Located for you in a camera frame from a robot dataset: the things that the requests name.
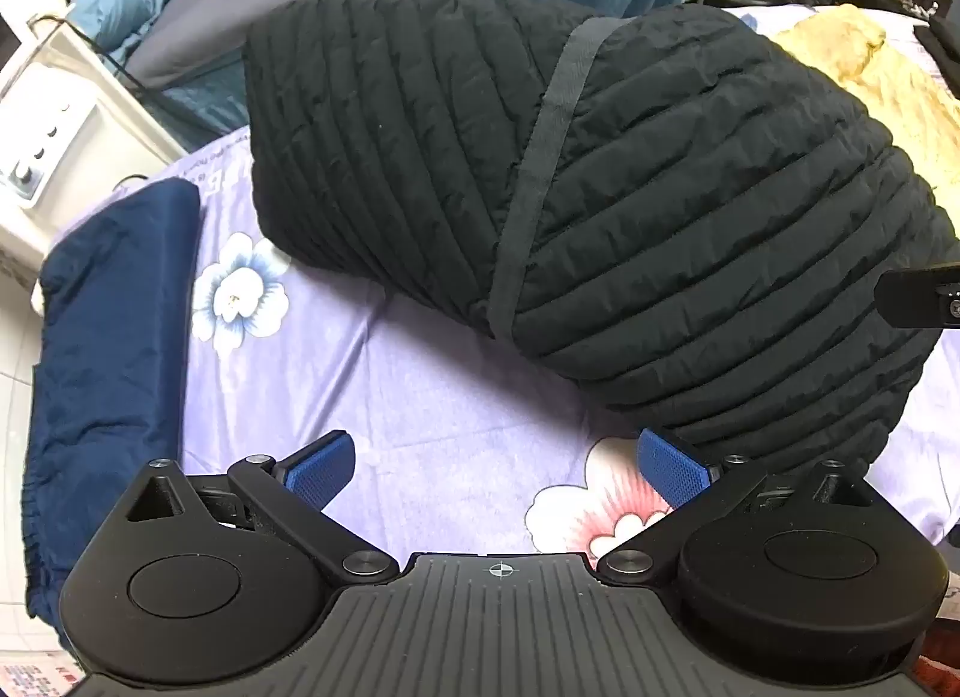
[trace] black quilted jacket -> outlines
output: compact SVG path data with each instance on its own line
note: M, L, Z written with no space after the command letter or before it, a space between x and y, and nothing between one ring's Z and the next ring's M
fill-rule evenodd
M301 0L245 57L260 225L296 259L709 457L885 445L938 334L889 328L872 288L956 258L952 225L853 96L735 17Z

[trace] purple bedsheet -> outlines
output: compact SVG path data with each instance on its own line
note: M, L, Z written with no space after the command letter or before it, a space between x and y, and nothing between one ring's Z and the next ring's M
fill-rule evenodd
M205 212L185 471L347 430L357 470L328 513L400 563L424 550L598 557L666 512L629 432L589 412L570 382L406 297L272 249L250 166L243 130L158 176L194 182Z

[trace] navy blue cloth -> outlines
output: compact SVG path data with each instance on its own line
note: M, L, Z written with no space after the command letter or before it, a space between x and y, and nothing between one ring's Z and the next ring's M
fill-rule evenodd
M143 187L56 245L23 486L27 610L59 625L59 592L144 463L179 457L200 195Z

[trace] white appliance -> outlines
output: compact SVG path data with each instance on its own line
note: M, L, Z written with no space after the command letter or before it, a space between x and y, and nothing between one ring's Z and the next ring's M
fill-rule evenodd
M103 108L93 82L31 62L0 98L0 186L48 237L165 161Z
M0 248L35 271L118 183L184 155L81 38L37 13L65 17L66 1L0 0Z

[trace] white flower print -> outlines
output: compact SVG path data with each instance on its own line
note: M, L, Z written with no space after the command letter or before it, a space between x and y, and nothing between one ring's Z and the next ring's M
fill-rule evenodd
M206 267L193 286L193 336L213 339L221 361L243 344L244 334L270 337L290 309L277 279L290 267L290 256L269 240L233 234L220 260Z
M637 441L609 436L587 454L587 487L549 486L536 494L525 523L541 553L598 558L653 526L670 505L637 469Z

